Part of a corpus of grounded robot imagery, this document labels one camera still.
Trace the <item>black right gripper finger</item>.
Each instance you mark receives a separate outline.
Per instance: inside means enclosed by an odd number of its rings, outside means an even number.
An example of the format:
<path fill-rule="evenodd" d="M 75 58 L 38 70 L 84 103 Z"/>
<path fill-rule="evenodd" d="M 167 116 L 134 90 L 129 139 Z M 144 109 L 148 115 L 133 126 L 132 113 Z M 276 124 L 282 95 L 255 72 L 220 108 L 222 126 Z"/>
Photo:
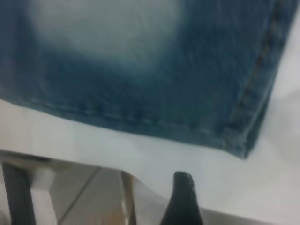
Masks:
<path fill-rule="evenodd" d="M 172 196 L 160 223 L 162 225 L 203 224 L 195 184 L 189 173 L 174 173 Z"/>

